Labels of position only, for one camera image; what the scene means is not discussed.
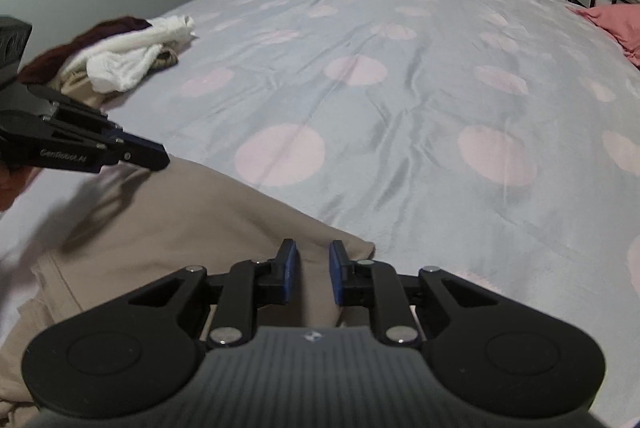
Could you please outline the person left hand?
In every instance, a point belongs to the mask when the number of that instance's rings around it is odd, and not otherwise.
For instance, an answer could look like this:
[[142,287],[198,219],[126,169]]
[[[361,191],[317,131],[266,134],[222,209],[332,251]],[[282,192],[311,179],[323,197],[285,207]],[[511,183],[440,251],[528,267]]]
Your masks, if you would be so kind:
[[9,210],[14,201],[25,192],[40,169],[21,167],[10,169],[5,165],[0,168],[0,211]]

